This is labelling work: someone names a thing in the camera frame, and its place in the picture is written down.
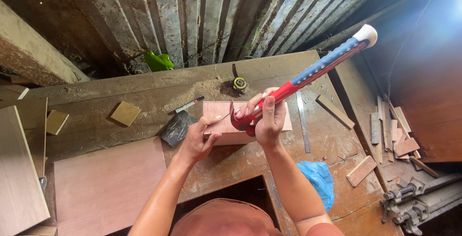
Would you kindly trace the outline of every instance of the corrugated metal wall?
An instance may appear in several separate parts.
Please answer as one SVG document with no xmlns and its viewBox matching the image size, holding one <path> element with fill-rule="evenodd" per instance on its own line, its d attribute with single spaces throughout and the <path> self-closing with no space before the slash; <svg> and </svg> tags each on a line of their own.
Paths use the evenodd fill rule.
<svg viewBox="0 0 462 236">
<path fill-rule="evenodd" d="M 4 1 L 72 61 L 116 76 L 147 50 L 176 68 L 287 53 L 365 0 Z"/>
</svg>

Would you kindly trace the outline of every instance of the tape measure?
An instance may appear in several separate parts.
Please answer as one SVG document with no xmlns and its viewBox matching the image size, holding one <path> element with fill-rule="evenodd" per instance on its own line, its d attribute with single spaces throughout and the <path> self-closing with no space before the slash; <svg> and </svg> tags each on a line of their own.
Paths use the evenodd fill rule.
<svg viewBox="0 0 462 236">
<path fill-rule="evenodd" d="M 236 64 L 232 64 L 232 72 L 234 74 L 234 80 L 232 80 L 232 88 L 239 94 L 245 95 L 244 91 L 247 88 L 247 81 L 237 75 Z"/>
</svg>

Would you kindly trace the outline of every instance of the person's right hand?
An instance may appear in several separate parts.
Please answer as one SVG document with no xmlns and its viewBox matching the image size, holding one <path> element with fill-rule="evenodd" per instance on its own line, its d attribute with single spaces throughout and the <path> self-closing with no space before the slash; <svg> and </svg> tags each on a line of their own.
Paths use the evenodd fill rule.
<svg viewBox="0 0 462 236">
<path fill-rule="evenodd" d="M 257 142 L 263 149 L 274 148 L 280 144 L 280 133 L 286 119 L 286 104 L 284 100 L 275 105 L 274 96 L 271 96 L 271 93 L 277 89 L 279 87 L 266 89 L 263 94 L 257 94 L 246 105 L 243 105 L 236 111 L 236 118 L 241 119 L 244 115 L 251 114 L 262 98 L 265 99 L 263 102 L 263 115 L 257 120 L 257 126 L 255 127 Z"/>
</svg>

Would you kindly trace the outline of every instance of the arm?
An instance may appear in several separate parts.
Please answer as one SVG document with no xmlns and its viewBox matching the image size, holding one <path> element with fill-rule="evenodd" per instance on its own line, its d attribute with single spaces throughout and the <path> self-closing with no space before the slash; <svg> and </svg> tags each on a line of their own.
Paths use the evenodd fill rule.
<svg viewBox="0 0 462 236">
<path fill-rule="evenodd" d="M 212 133 L 204 139 L 207 125 L 216 123 L 216 118 L 200 118 L 188 128 L 186 138 L 173 156 L 164 176 L 147 200 L 128 236 L 167 236 L 175 213 L 178 196 L 194 164 L 210 153 L 221 133 Z"/>
<path fill-rule="evenodd" d="M 274 105 L 274 97 L 269 95 L 275 90 L 277 88 L 268 88 L 263 94 L 252 98 L 237 111 L 236 117 L 242 118 L 251 113 L 255 105 L 266 97 L 263 103 L 263 118 L 258 121 L 255 129 L 256 139 L 265 152 L 279 198 L 295 223 L 298 233 L 304 236 L 315 224 L 332 221 L 316 190 L 282 145 L 280 132 L 284 126 L 286 107 L 284 101 Z"/>
</svg>

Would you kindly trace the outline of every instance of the hammer head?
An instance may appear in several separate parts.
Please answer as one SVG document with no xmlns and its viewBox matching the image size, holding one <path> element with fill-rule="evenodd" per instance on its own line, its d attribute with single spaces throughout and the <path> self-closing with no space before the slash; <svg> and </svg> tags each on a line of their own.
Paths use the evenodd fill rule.
<svg viewBox="0 0 462 236">
<path fill-rule="evenodd" d="M 255 137 L 255 125 L 251 125 L 252 120 L 247 118 L 247 116 L 242 117 L 242 119 L 240 119 L 240 120 L 237 120 L 234 117 L 234 105 L 233 105 L 232 100 L 231 100 L 231 103 L 230 103 L 230 119 L 231 119 L 231 124 L 237 130 L 245 131 L 247 133 L 247 135 L 249 135 L 251 137 Z"/>
</svg>

